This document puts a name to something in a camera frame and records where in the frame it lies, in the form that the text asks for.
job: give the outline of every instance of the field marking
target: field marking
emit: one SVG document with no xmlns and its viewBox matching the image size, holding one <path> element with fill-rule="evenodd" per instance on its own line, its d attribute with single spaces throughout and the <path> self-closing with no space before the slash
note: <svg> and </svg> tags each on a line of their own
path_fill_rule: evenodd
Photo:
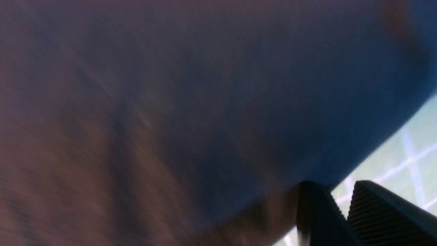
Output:
<svg viewBox="0 0 437 246">
<path fill-rule="evenodd" d="M 384 182 L 386 179 L 389 179 L 391 177 L 393 177 L 394 175 L 400 173 L 402 170 L 404 170 L 405 168 L 407 168 L 411 162 L 417 162 L 427 156 L 429 156 L 431 153 L 433 153 L 434 151 L 437 151 L 437 142 L 424 148 L 420 153 L 418 153 L 416 156 L 410 157 L 409 159 L 406 159 L 404 161 L 402 161 L 401 163 L 399 163 L 396 167 L 394 168 L 390 168 L 389 170 L 387 170 L 385 173 L 383 173 L 382 175 L 373 178 L 372 181 L 377 183 L 377 184 L 381 184 L 382 182 Z M 349 201 L 351 198 L 350 194 L 344 195 L 340 198 L 336 199 L 336 202 L 338 205 L 341 205 L 347 201 Z"/>
<path fill-rule="evenodd" d="M 417 164 L 417 159 L 414 158 L 416 155 L 414 150 L 413 141 L 411 140 L 408 127 L 403 127 L 401 129 L 402 133 L 402 145 L 404 147 L 405 154 L 408 160 L 411 160 L 408 165 L 410 178 L 413 182 L 414 193 L 416 195 L 416 202 L 419 207 L 426 203 L 425 191 L 423 189 L 423 179 L 420 174 L 419 165 Z"/>
</svg>

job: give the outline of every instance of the green field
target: green field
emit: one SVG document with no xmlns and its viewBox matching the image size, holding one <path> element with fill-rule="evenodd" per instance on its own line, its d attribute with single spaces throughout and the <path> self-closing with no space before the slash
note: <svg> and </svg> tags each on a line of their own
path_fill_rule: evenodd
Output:
<svg viewBox="0 0 437 246">
<path fill-rule="evenodd" d="M 437 97 L 422 107 L 333 191 L 344 215 L 349 210 L 353 183 L 363 179 L 376 181 L 437 215 Z M 297 245 L 295 231 L 275 244 Z"/>
</svg>

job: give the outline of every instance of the white line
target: white line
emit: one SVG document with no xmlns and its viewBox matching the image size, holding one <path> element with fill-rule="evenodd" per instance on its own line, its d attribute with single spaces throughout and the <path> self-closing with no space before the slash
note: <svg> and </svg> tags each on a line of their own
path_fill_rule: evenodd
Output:
<svg viewBox="0 0 437 246">
<path fill-rule="evenodd" d="M 354 180 L 352 179 L 352 176 L 349 175 L 345 180 L 344 180 L 344 185 L 346 186 L 346 191 L 347 194 L 352 196 L 352 193 L 354 193 Z"/>
<path fill-rule="evenodd" d="M 422 208 L 427 210 L 428 208 L 430 208 L 432 205 L 437 204 L 437 197 L 434 198 L 432 201 L 430 201 L 429 203 L 425 204 Z"/>
<path fill-rule="evenodd" d="M 437 151 L 437 142 L 431 146 L 426 147 L 424 150 L 422 150 L 415 157 L 402 161 L 401 163 L 399 163 L 399 165 L 387 170 L 384 174 L 372 179 L 372 181 L 375 183 L 381 184 L 382 182 L 384 182 L 384 180 L 400 173 L 403 169 L 407 168 L 410 165 L 410 162 L 419 161 L 419 160 L 427 157 L 429 154 L 431 154 L 434 151 Z M 336 199 L 336 202 L 337 202 L 337 204 L 341 205 L 342 203 L 344 203 L 348 200 L 350 200 L 349 194 Z"/>
<path fill-rule="evenodd" d="M 425 192 L 423 189 L 423 180 L 420 174 L 419 165 L 417 164 L 417 159 L 415 157 L 415 150 L 413 142 L 408 131 L 408 127 L 404 127 L 401 130 L 402 133 L 402 145 L 404 146 L 404 151 L 409 161 L 409 173 L 411 180 L 413 182 L 414 191 L 416 195 L 417 204 L 423 206 L 426 203 Z"/>
<path fill-rule="evenodd" d="M 293 242 L 292 242 L 292 240 L 291 240 L 290 233 L 288 233 L 288 234 L 284 237 L 284 242 L 285 242 L 285 245 L 287 245 L 287 246 L 293 246 Z"/>
</svg>

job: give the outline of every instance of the skin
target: skin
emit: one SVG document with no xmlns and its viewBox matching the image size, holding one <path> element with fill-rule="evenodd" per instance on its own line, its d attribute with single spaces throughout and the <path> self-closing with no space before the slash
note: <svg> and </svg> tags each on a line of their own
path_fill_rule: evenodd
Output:
<svg viewBox="0 0 437 246">
<path fill-rule="evenodd" d="M 0 245 L 271 245 L 430 97 L 434 6 L 0 1 Z"/>
</svg>

